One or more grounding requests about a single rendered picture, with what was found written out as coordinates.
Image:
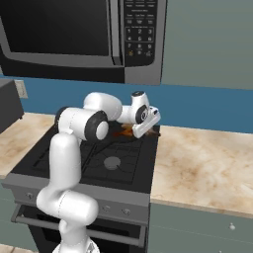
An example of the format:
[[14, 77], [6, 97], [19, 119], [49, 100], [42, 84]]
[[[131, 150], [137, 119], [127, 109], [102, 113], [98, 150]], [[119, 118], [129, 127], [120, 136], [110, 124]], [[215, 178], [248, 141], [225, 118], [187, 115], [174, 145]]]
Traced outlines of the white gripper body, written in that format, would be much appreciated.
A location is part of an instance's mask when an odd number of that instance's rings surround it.
[[150, 112], [146, 120], [140, 125], [134, 125], [132, 127], [133, 135], [136, 138], [141, 138], [146, 132], [148, 132], [153, 126], [155, 126], [161, 119], [158, 110]]

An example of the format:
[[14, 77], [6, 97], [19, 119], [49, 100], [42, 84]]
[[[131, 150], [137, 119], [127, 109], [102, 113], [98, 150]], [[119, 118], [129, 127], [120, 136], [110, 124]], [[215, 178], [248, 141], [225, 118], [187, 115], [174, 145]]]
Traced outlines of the brown chicken piece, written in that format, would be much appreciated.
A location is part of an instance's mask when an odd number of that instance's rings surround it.
[[[145, 134], [146, 135], [156, 135], [156, 136], [160, 135], [160, 133], [155, 131], [153, 128], [149, 129]], [[113, 133], [113, 136], [120, 136], [120, 135], [133, 136], [132, 125], [122, 124], [121, 128], [119, 130], [116, 130]]]

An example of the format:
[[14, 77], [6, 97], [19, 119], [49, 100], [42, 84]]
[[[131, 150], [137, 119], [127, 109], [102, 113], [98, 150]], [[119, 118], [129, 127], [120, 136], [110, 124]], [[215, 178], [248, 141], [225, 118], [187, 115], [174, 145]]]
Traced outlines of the black gas hob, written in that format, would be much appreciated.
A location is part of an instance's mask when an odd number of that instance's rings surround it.
[[[2, 181], [17, 202], [33, 206], [39, 191], [48, 184], [49, 143], [55, 134], [57, 129], [52, 126]], [[112, 134], [96, 144], [82, 142], [82, 177], [73, 190], [94, 198], [101, 218], [148, 222], [157, 143], [156, 135], [137, 139]], [[26, 193], [32, 193], [34, 198], [30, 200]], [[111, 210], [103, 211], [105, 205]], [[122, 209], [129, 209], [130, 215]]]

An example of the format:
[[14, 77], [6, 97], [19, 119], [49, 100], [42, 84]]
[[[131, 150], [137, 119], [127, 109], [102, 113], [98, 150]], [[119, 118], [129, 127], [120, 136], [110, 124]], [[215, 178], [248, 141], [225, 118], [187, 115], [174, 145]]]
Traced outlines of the black steel microwave oven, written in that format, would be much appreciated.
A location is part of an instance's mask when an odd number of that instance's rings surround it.
[[0, 46], [6, 76], [158, 85], [161, 82], [167, 0], [119, 0], [121, 66], [63, 67], [7, 58]]

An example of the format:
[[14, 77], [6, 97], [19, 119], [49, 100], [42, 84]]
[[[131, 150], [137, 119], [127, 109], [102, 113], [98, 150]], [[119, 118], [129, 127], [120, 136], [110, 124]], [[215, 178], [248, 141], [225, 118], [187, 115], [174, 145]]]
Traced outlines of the grey-green drawer front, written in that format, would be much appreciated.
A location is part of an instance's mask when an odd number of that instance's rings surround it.
[[148, 253], [253, 253], [253, 219], [152, 204]]

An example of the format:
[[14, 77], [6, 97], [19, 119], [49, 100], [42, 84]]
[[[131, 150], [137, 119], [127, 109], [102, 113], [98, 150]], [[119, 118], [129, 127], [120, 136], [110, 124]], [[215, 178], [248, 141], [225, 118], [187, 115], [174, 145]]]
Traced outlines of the black oven door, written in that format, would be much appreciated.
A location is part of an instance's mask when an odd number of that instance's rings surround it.
[[[29, 228], [40, 253], [51, 253], [61, 241], [59, 219], [36, 207], [17, 204], [11, 221], [25, 224]], [[127, 223], [98, 217], [87, 226], [87, 234], [101, 253], [147, 252], [146, 223]]]

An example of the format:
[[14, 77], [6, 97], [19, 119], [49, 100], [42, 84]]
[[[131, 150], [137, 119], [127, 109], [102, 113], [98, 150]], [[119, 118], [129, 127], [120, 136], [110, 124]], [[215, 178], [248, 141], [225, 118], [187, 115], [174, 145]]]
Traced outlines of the microwave door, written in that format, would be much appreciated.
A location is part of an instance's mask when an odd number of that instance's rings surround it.
[[109, 0], [0, 0], [0, 46], [13, 60], [115, 67]]

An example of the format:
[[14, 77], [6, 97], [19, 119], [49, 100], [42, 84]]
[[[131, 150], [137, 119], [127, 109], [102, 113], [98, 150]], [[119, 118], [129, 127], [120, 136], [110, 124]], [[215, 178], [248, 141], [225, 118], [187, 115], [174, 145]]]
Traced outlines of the black boxy appliance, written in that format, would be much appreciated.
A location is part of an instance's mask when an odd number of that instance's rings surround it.
[[24, 110], [12, 79], [0, 78], [0, 133], [23, 117]]

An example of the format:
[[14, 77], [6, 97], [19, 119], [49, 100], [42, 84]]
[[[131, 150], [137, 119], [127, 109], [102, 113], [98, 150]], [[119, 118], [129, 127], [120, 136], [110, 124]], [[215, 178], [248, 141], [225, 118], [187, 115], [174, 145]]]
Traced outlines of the grey-green wall cupboard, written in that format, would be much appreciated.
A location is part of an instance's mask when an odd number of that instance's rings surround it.
[[253, 90], [253, 0], [169, 0], [162, 82]]

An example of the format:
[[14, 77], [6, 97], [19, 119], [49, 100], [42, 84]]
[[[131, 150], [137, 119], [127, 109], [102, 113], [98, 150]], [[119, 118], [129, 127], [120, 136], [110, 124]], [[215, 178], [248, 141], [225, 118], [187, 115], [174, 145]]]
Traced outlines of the white wall socket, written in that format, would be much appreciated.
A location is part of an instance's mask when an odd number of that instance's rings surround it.
[[19, 97], [27, 99], [28, 98], [28, 94], [27, 94], [25, 82], [23, 80], [16, 80], [15, 81], [15, 85], [16, 85]]

